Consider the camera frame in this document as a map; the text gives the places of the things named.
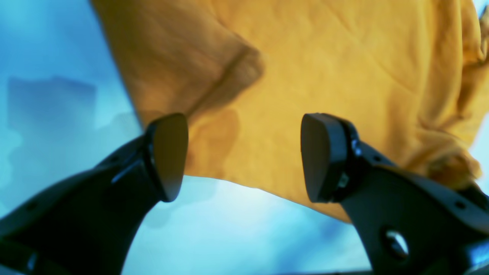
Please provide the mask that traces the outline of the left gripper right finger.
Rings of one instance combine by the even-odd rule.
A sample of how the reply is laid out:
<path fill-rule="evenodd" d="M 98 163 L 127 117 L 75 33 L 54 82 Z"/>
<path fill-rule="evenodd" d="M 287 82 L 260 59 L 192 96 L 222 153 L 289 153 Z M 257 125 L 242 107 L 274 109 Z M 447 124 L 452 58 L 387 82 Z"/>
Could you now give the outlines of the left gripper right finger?
<path fill-rule="evenodd" d="M 325 113 L 301 122 L 311 202 L 337 202 L 355 227 L 371 270 L 355 275 L 487 275 L 488 214 L 453 190 L 397 167 Z"/>

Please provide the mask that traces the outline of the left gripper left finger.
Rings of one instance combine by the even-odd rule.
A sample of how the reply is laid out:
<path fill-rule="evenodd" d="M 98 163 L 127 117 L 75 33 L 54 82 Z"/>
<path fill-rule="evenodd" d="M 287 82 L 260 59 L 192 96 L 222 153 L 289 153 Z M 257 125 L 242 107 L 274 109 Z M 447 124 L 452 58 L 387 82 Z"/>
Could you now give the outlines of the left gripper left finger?
<path fill-rule="evenodd" d="M 147 213 L 178 196 L 187 148 L 186 117 L 166 115 L 27 200 L 1 219 L 1 274 L 120 275 Z"/>

